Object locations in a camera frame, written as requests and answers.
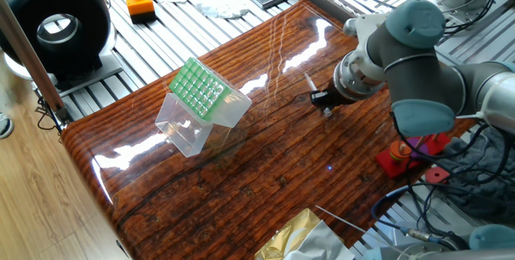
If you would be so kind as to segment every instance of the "metal pole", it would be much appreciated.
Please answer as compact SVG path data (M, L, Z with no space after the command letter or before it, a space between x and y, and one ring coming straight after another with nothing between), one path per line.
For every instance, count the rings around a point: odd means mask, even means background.
M31 74L32 80L38 86L39 91L50 108L56 113L58 111L63 113L63 110L65 110L63 99L61 99L56 87L50 81L47 71L43 64L41 64L38 55L35 53L34 48L6 0L0 0L0 31L7 38L18 58Z

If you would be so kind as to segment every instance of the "gold foil bag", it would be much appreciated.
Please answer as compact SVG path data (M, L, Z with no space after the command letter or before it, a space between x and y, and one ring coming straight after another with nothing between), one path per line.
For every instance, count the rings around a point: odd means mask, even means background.
M289 220L255 255L255 260L282 260L285 252L296 250L320 219L305 208Z

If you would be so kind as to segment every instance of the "transparent container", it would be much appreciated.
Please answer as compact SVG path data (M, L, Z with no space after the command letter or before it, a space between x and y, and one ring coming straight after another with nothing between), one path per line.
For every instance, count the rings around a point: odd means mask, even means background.
M165 96L155 125L186 157L202 151L212 129L212 123L200 118L174 93Z
M222 75L190 58L170 83L170 89L207 122L233 128L252 101Z

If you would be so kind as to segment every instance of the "wooden floor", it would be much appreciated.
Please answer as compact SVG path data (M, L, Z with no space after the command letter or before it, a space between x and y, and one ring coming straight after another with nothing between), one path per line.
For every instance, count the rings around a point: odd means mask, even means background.
M0 140L0 258L128 259L57 131L38 129L36 103L30 83L8 71L0 52L0 112L14 120L13 134Z

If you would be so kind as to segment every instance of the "wooden table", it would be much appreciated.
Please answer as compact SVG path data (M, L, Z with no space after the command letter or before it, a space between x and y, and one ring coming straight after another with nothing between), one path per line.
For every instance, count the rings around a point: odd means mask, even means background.
M301 1L200 59L252 99L232 129L215 126L189 159L154 125L173 72L73 122L63 142L136 259L251 259L288 220L311 208L350 246L372 205L403 183L373 157L396 138L388 90L325 118L320 88L356 47L341 24ZM451 135L468 127L460 122Z

